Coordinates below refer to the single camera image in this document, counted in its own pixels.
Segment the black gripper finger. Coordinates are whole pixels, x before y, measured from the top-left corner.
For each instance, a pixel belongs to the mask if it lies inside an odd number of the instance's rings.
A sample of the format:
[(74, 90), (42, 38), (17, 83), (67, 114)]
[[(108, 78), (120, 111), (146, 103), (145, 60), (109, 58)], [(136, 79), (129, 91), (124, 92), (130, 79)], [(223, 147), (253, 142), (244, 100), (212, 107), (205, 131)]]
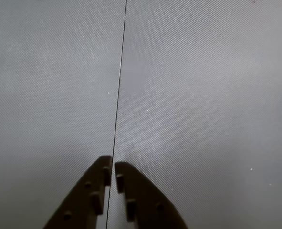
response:
[(105, 187), (111, 185), (112, 157), (101, 156), (84, 172), (44, 226), (46, 229), (95, 229), (103, 214)]
[(136, 229), (185, 229), (172, 202), (137, 168), (115, 163), (117, 192), (124, 194), (126, 218)]

